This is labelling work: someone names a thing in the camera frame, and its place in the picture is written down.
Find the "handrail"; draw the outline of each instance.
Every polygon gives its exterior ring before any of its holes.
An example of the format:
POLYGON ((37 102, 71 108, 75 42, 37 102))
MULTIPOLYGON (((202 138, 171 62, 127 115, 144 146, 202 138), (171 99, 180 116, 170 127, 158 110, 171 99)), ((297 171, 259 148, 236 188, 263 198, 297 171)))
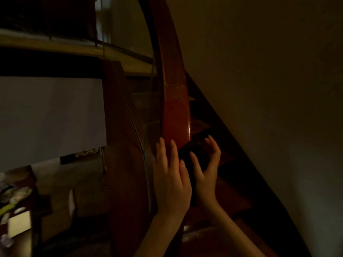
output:
POLYGON ((178 148, 190 141, 190 108, 186 71, 168 4, 165 0, 138 0, 148 25, 157 77, 163 83, 161 134, 167 149, 170 140, 178 148))

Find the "person's left hand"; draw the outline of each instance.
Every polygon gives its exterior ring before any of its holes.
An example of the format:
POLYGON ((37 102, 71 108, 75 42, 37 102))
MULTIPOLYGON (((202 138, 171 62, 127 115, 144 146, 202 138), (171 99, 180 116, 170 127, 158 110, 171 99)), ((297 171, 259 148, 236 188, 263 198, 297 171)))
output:
POLYGON ((179 162, 176 144, 171 140, 170 166, 164 139, 157 143, 157 159, 154 161, 154 187, 158 213, 164 218, 181 224, 191 201, 192 187, 183 160, 179 162))

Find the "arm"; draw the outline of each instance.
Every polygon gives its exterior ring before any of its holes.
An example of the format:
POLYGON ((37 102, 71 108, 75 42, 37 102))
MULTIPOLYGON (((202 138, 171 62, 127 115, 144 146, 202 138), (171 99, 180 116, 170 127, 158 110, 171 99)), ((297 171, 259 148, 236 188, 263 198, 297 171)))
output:
POLYGON ((170 166, 164 140, 157 143, 154 160, 154 187, 158 212, 134 257, 162 257, 178 231, 189 208, 192 187, 183 160, 179 162, 177 147, 171 140, 170 166))
POLYGON ((221 151, 211 136, 205 139, 205 150, 211 160, 204 172, 201 171, 195 154, 190 153, 196 181, 195 190, 201 207, 232 253, 241 257, 265 257, 217 202, 215 185, 221 151))

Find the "hand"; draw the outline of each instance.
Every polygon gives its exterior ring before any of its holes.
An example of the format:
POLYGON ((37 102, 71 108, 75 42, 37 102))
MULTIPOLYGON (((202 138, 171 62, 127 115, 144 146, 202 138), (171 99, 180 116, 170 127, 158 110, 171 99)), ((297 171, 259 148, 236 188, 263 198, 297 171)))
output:
POLYGON ((183 160, 179 162, 176 144, 171 144, 170 166, 166 155, 164 139, 157 143, 157 160, 154 161, 154 187, 158 205, 158 215, 176 222, 177 229, 189 208, 192 187, 183 160))
POLYGON ((209 204, 217 202, 215 197, 215 185, 221 151, 211 135, 209 135, 208 138, 205 138, 204 147, 210 156, 210 162, 204 172, 201 171, 196 155, 193 152, 190 152, 189 155, 193 163, 197 197, 200 203, 207 207, 209 204))

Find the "fingernail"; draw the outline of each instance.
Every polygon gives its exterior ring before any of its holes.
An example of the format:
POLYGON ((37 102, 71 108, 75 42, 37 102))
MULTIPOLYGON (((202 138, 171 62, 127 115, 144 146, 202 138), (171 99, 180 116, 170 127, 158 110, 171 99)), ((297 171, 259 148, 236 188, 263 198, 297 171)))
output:
POLYGON ((183 160, 180 160, 180 165, 181 165, 182 168, 186 167, 185 162, 183 160))

